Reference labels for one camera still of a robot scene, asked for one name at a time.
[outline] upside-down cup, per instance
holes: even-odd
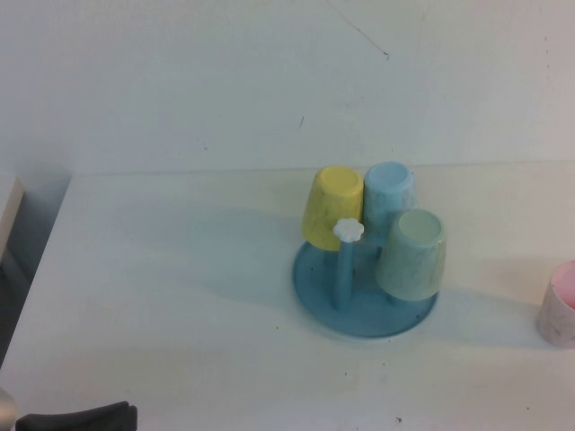
[[[382,247],[395,218],[417,206],[415,181],[410,169],[398,162],[373,166],[364,178],[363,224],[364,237]]]
[[[361,220],[363,180],[347,166],[327,166],[317,172],[304,213],[303,233],[314,247],[340,249],[333,227],[341,218]]]
[[[439,217],[424,209],[399,215],[376,264],[376,282],[389,295],[423,301],[439,291],[447,235]]]
[[[575,348],[575,261],[563,263],[552,273],[537,329],[551,344]]]

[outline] black object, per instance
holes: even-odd
[[[64,415],[26,415],[16,431],[136,431],[137,409],[127,401]]]

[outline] pink cup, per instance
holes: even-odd
[[[552,273],[537,329],[551,344],[575,348],[575,261],[563,263]]]

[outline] light blue cup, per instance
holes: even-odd
[[[415,181],[409,168],[398,162],[375,165],[364,178],[365,240],[383,247],[394,219],[416,206]]]

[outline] table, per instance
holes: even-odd
[[[575,256],[575,163],[414,169],[449,234],[415,330],[324,329],[290,280],[314,171],[72,179],[0,386],[21,415],[128,400],[139,429],[572,430],[535,317]]]

